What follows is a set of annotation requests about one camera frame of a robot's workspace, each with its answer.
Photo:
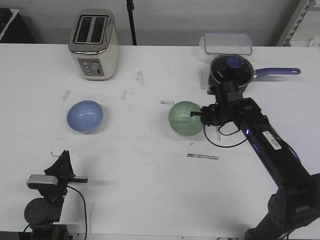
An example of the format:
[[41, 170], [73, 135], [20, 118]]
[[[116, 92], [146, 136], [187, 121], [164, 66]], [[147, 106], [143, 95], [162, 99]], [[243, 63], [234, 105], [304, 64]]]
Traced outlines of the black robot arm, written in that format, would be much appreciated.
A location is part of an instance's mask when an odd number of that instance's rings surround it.
[[65, 224], [59, 224], [68, 189], [78, 193], [83, 201], [85, 233], [88, 235], [87, 206], [83, 194], [69, 183], [87, 183], [87, 177], [74, 174], [70, 152], [64, 150], [44, 174], [32, 174], [26, 182], [28, 188], [39, 191], [41, 197], [31, 200], [24, 209], [24, 218], [31, 229], [30, 240], [72, 240]]
[[246, 240], [282, 240], [320, 217], [320, 175], [308, 173], [252, 98], [211, 104], [190, 115], [200, 116], [205, 126], [233, 122], [278, 187], [268, 201], [267, 215], [246, 231]]

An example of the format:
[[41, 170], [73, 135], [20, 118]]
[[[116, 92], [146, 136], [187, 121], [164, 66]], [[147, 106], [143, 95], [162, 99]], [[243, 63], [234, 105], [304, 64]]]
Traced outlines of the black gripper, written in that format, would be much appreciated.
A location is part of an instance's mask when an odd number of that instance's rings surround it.
[[203, 125], [223, 126], [226, 123], [233, 122], [234, 118], [231, 113], [231, 105], [227, 104], [210, 104], [203, 106], [199, 111], [191, 111], [190, 116], [200, 116]]
[[[69, 178], [63, 177], [65, 175], [64, 158], [66, 161], [66, 175]], [[74, 174], [74, 171], [71, 165], [70, 152], [68, 150], [67, 151], [64, 150], [61, 153], [61, 155], [58, 157], [57, 161], [52, 166], [44, 170], [44, 173], [47, 176], [60, 177], [57, 182], [57, 189], [55, 190], [56, 200], [64, 200], [65, 196], [68, 193], [67, 187], [69, 183], [85, 184], [88, 182], [88, 177], [76, 176]]]

